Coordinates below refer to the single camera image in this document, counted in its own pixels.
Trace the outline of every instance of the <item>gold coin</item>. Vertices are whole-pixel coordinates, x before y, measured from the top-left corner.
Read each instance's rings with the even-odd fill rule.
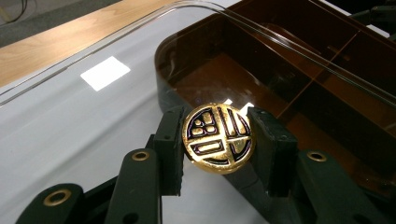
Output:
[[[186,117],[182,130],[187,155],[196,166],[217,174],[242,167],[255,147],[248,118],[230,105],[201,105]]]

